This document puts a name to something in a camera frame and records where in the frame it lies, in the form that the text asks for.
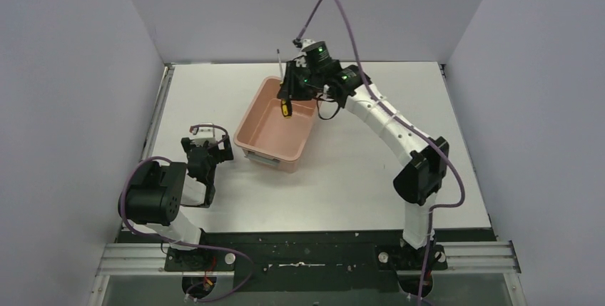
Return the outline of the yellow black handled screwdriver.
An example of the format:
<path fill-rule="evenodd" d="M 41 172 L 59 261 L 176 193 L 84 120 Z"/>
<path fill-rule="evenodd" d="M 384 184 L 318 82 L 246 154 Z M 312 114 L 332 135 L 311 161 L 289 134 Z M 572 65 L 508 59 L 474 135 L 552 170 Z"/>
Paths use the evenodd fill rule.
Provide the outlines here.
<path fill-rule="evenodd" d="M 280 70 L 280 83 L 283 79 L 285 73 L 285 66 L 283 65 L 280 49 L 276 49 L 277 58 L 278 58 L 278 67 Z M 280 100 L 280 110 L 284 118 L 290 118 L 293 115 L 293 105 L 291 101 Z"/>

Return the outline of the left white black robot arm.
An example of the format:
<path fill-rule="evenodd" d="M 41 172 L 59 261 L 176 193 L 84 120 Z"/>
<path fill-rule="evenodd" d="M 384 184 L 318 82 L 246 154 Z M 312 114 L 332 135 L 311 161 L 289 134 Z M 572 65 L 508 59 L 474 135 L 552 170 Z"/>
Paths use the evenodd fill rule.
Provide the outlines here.
<path fill-rule="evenodd" d="M 207 267 L 211 251 L 202 244 L 203 229 L 181 211 L 182 206 L 209 208 L 215 197 L 219 164 L 234 159 L 230 136 L 192 136 L 181 139 L 186 161 L 156 156 L 142 162 L 126 183 L 118 201 L 118 214 L 126 225 L 150 228 L 152 238 L 183 251 L 183 261 L 194 270 Z"/>

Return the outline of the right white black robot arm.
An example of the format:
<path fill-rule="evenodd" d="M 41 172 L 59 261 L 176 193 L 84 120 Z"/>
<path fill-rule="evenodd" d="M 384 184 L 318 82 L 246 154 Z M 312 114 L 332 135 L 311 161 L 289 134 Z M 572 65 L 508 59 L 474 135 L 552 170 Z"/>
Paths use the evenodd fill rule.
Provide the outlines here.
<path fill-rule="evenodd" d="M 296 101 L 327 101 L 357 116 L 393 152 L 402 165 L 393 186 L 405 202 L 402 239 L 415 249 L 433 234 L 430 207 L 447 172 L 449 144 L 410 125 L 355 64 L 343 67 L 324 41 L 295 39 L 298 54 L 285 64 L 277 93 L 283 117 Z"/>

